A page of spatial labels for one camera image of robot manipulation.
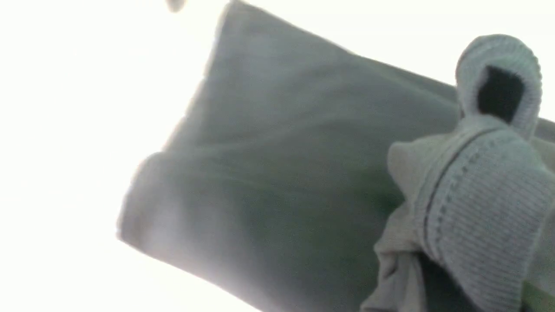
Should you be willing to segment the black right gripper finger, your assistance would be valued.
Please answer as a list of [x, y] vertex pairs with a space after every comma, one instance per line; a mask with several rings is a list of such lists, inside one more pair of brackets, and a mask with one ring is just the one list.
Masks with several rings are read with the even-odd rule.
[[516, 74], [493, 66], [486, 68], [486, 74], [477, 96], [480, 114], [493, 115], [511, 123], [525, 91], [523, 81]]

